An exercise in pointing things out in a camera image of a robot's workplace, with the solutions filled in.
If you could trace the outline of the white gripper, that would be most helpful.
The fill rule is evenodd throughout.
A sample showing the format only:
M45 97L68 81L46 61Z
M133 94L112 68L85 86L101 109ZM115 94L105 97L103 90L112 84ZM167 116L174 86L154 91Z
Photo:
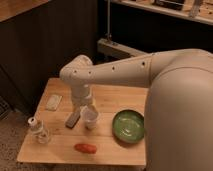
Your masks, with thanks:
M90 106L89 109L85 105L89 105L93 102L92 91L89 85L77 85L71 88L71 100L75 106L83 106L81 108L81 119L84 126L88 129L96 127L98 120L98 111L94 106Z

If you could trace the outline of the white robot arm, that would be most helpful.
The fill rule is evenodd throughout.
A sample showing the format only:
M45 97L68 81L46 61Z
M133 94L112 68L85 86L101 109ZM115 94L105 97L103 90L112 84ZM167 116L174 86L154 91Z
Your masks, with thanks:
M146 171L213 171L213 53L170 50L99 65L79 55L60 79L77 106L92 101L92 84L146 88Z

